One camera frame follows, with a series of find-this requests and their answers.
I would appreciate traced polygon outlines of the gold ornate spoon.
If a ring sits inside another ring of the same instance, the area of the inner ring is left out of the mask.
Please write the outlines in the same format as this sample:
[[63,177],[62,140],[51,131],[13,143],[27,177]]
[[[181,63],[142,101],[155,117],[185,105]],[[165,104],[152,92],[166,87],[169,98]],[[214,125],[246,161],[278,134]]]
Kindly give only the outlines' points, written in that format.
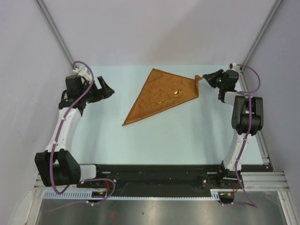
[[161,103],[163,103],[164,101],[166,100],[169,100],[171,98],[179,98],[183,95],[183,90],[176,90],[171,96],[165,98],[165,99],[162,99],[162,100],[159,100],[159,101],[156,101],[153,103],[153,105],[159,105]]

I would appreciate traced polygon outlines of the orange satin napkin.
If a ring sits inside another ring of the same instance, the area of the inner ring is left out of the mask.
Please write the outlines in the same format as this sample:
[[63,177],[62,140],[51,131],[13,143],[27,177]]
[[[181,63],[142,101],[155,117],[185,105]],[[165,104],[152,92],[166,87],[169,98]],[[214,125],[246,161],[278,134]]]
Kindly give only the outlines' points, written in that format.
[[[138,122],[200,96],[199,82],[203,77],[188,78],[159,69],[152,69],[136,101],[130,109],[123,126]],[[154,102],[171,96],[176,90],[183,90],[179,98],[171,98],[159,105]]]

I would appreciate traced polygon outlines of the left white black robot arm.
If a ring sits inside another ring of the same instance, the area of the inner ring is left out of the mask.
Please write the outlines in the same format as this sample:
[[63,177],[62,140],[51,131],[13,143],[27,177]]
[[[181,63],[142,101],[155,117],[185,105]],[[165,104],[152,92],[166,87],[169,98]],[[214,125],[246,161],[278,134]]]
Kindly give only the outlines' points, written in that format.
[[104,178],[93,164],[80,165],[71,154],[76,127],[87,104],[109,98],[115,91],[103,77],[97,77],[98,89],[91,79],[82,75],[66,77],[66,89],[59,102],[59,119],[53,136],[43,152],[35,155],[35,164],[46,187],[76,185],[83,180],[97,188]]

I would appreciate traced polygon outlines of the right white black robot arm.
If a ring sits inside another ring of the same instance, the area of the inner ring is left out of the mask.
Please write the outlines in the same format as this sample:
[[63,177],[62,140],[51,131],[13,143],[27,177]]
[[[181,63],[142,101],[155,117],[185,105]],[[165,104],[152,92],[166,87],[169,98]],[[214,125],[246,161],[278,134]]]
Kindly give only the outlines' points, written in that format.
[[216,176],[221,188],[240,180],[242,160],[249,142],[263,128],[263,99],[251,97],[249,92],[237,91],[235,86],[239,76],[240,73],[232,68],[202,76],[211,87],[219,89],[218,99],[222,103],[233,106],[233,138]]

